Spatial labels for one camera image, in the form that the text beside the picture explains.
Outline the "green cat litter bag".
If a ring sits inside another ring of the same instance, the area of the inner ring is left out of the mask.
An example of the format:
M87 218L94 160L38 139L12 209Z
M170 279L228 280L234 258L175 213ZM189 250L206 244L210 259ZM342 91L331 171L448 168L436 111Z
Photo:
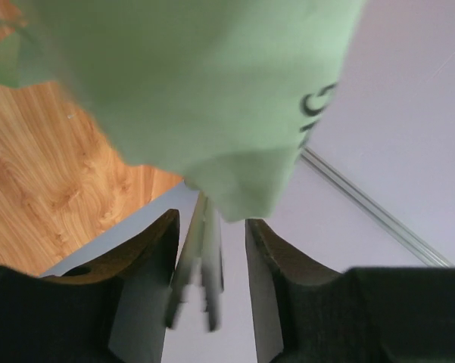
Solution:
M271 215L338 85L362 1L18 1L0 85L56 81L131 165L227 222Z

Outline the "white plastic bag clip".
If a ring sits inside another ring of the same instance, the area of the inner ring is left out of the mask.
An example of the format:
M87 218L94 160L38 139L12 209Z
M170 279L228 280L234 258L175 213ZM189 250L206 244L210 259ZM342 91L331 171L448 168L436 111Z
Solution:
M224 291L223 256L220 216L210 198L204 193L198 199L178 263L170 282L164 323L169 329L176 324L177 315L184 303L184 290L191 283L192 273L200 268L201 286L204 289L204 312L207 329L220 327L220 297Z

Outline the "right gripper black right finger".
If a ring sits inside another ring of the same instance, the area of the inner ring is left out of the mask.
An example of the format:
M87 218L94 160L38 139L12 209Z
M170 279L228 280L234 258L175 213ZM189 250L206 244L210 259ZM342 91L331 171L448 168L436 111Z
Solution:
M245 223L259 362L455 362L455 268L336 272Z

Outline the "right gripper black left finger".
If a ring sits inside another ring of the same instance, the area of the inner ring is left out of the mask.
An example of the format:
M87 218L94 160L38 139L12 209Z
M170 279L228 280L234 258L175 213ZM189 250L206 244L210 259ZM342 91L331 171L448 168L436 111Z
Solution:
M0 265L0 362L159 362L179 212L61 276Z

